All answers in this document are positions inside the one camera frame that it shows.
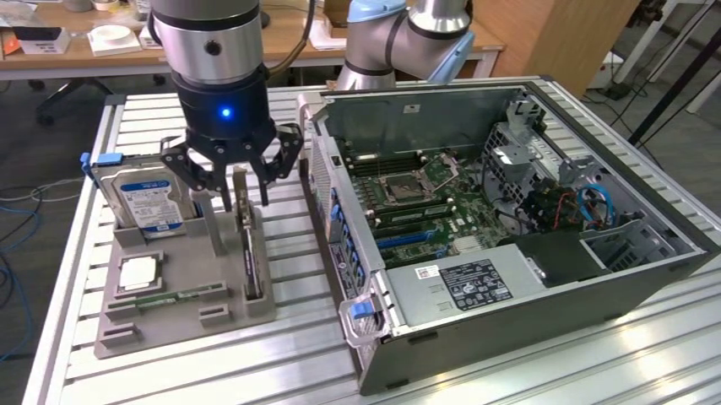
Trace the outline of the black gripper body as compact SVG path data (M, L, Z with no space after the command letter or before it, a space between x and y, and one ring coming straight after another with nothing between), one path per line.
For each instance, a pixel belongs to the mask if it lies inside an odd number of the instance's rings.
M214 163L259 158L276 136L266 76L267 69L259 67L236 82L202 84L171 74L187 124L185 143Z

